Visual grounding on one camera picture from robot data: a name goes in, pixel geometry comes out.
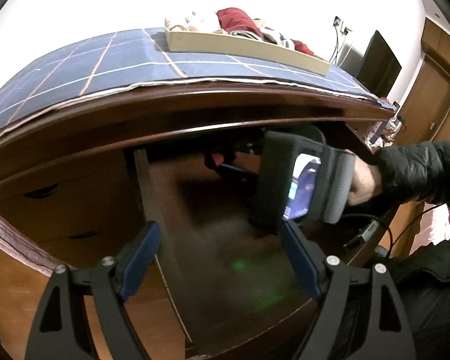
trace television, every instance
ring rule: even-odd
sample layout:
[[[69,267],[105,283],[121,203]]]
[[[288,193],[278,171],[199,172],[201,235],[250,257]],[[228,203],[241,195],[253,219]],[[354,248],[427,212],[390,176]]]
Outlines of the television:
[[[363,55],[356,80],[375,96],[387,97],[401,70],[402,66],[392,49],[382,34],[375,31]]]

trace metal screw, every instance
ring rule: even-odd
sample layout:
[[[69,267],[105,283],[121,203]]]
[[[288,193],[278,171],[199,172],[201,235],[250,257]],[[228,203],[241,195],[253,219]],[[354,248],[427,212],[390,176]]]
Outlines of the metal screw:
[[[102,266],[112,266],[115,259],[112,256],[106,256],[102,258]]]
[[[64,273],[66,270],[67,270],[67,267],[65,265],[63,265],[63,264],[57,265],[55,267],[55,273],[59,274],[59,275]]]
[[[327,264],[330,266],[337,266],[338,264],[340,264],[340,259],[337,256],[328,256]]]
[[[387,267],[383,264],[377,264],[375,265],[375,270],[380,274],[384,274],[385,272],[387,272]]]

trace blue gripper pad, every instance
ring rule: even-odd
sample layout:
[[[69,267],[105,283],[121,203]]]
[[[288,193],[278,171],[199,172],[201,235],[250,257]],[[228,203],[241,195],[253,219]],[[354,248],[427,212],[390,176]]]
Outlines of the blue gripper pad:
[[[278,235],[305,294],[321,299],[326,274],[325,253],[315,242],[308,241],[292,221],[284,223]]]
[[[128,247],[115,271],[115,275],[121,276],[116,279],[121,283],[118,296],[122,302],[126,302],[130,296],[138,292],[161,240],[160,225],[150,221],[145,224],[137,238]]]

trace pink fabric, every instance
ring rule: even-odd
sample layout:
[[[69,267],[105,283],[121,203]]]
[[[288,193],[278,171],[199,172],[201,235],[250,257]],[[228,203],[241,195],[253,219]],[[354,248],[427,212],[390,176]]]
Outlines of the pink fabric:
[[[424,210],[433,206],[433,204],[425,203]],[[410,254],[416,251],[420,246],[426,246],[429,243],[437,245],[438,243],[449,239],[449,211],[447,205],[444,204],[423,214],[422,219],[420,220],[420,232],[413,239]]]
[[[22,264],[51,276],[53,269],[62,261],[52,257],[36,243],[25,237],[0,216],[0,250]]]

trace wooden tray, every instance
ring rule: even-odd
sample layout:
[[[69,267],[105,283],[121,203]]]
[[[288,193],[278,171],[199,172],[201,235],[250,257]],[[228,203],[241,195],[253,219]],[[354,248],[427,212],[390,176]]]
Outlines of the wooden tray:
[[[302,52],[276,44],[239,36],[190,31],[169,31],[165,28],[169,51],[185,53],[213,53],[246,56],[305,69],[325,76],[330,63]]]

